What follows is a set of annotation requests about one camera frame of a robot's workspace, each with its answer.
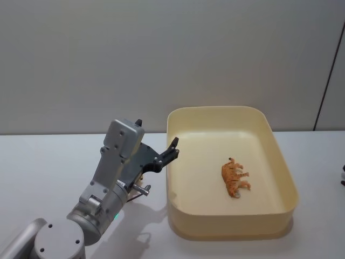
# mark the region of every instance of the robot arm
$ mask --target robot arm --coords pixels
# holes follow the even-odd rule
[[[129,193],[134,189],[138,196],[149,194],[150,185],[137,185],[142,175],[158,173],[178,157],[178,138],[162,154],[141,143],[141,123],[112,121],[93,179],[67,218],[48,223],[35,220],[7,246],[0,259],[85,258],[85,246],[99,241],[128,201]]]

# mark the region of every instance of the gray wall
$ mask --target gray wall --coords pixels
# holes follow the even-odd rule
[[[176,108],[249,105],[311,130],[341,0],[1,0],[0,133],[104,132]]]
[[[345,130],[345,36],[336,57],[317,130]]]

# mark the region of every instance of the yellow plastic bin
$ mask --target yellow plastic bin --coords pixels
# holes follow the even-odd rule
[[[167,167],[168,218],[191,240],[257,240],[292,227],[298,192],[265,116],[244,106],[191,107],[168,117],[168,143],[179,137]],[[229,157],[244,166],[251,190],[231,198],[221,176]]]

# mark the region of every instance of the table surface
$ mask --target table surface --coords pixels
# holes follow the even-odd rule
[[[266,241],[197,242],[178,237],[167,221],[165,169],[147,173],[148,197],[124,206],[95,245],[91,259],[344,258],[345,132],[276,132],[300,195],[292,231]],[[64,218],[92,178],[104,139],[97,135],[0,136],[0,243],[38,217]],[[146,134],[158,152],[166,134]]]

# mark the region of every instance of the toy animal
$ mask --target toy animal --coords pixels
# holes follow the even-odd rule
[[[243,169],[243,165],[235,163],[233,158],[229,158],[230,162],[222,166],[222,177],[226,185],[227,193],[233,198],[240,198],[238,188],[247,188],[250,190],[251,185],[247,181],[241,181],[244,176],[249,176],[249,173],[237,173]]]

